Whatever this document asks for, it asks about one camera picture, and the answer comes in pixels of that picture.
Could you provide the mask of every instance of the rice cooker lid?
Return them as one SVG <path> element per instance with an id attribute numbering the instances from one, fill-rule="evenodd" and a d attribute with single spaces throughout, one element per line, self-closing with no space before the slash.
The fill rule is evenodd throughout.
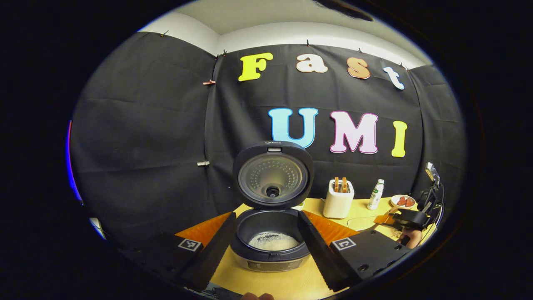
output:
<path id="1" fill-rule="evenodd" d="M 262 141 L 241 151 L 233 177 L 244 204 L 258 209 L 287 209 L 307 197 L 313 160 L 303 147 L 286 141 Z"/>

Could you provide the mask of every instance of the food on plate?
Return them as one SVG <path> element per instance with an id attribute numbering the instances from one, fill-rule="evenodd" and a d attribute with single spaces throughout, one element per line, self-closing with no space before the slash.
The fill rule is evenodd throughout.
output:
<path id="1" fill-rule="evenodd" d="M 405 204 L 405 207 L 411 207 L 413 205 L 415 205 L 415 200 L 407 198 L 407 203 Z"/>
<path id="2" fill-rule="evenodd" d="M 402 205 L 405 205 L 406 203 L 407 203 L 407 200 L 405 199 L 404 196 L 402 196 L 400 198 L 400 201 L 398 201 L 398 203 L 396 203 L 396 204 L 399 205 L 399 206 L 402 206 Z"/>

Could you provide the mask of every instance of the white bottle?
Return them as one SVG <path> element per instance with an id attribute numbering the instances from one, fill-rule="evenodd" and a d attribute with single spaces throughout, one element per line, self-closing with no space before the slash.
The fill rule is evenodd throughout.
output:
<path id="1" fill-rule="evenodd" d="M 368 201 L 367 208 L 369 210 L 374 210 L 377 208 L 377 205 L 379 204 L 379 200 L 381 199 L 381 195 L 383 195 L 383 184 L 385 181 L 383 179 L 379 179 L 377 181 L 376 186 L 374 187 L 374 190 L 372 191 L 372 195 L 370 196 L 370 201 Z"/>

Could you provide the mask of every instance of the table surface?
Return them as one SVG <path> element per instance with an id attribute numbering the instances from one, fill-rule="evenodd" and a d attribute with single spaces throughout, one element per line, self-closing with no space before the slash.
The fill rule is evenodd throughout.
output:
<path id="1" fill-rule="evenodd" d="M 385 214 L 393 207 L 390 204 L 390 197 L 381 198 L 378 208 L 375 210 L 367 209 L 367 203 L 368 199 L 354 199 L 346 218 L 330 220 L 356 231 L 363 230 L 374 225 L 373 221 L 376 216 Z M 251 207 L 242 204 L 234 212 L 238 217 L 248 209 Z M 303 209 L 323 216 L 324 202 L 322 199 L 307 198 Z M 380 225 L 376 230 L 394 240 L 400 235 L 398 231 L 386 226 Z M 429 236 L 426 233 L 432 231 L 431 226 L 423 232 L 422 243 Z M 336 294 L 327 287 L 313 257 L 310 257 L 306 263 L 294 270 L 271 273 L 254 272 L 237 264 L 230 247 L 226 249 L 211 282 L 239 294 L 250 292 L 260 296 L 269 293 L 274 296 L 275 300 L 323 299 Z"/>

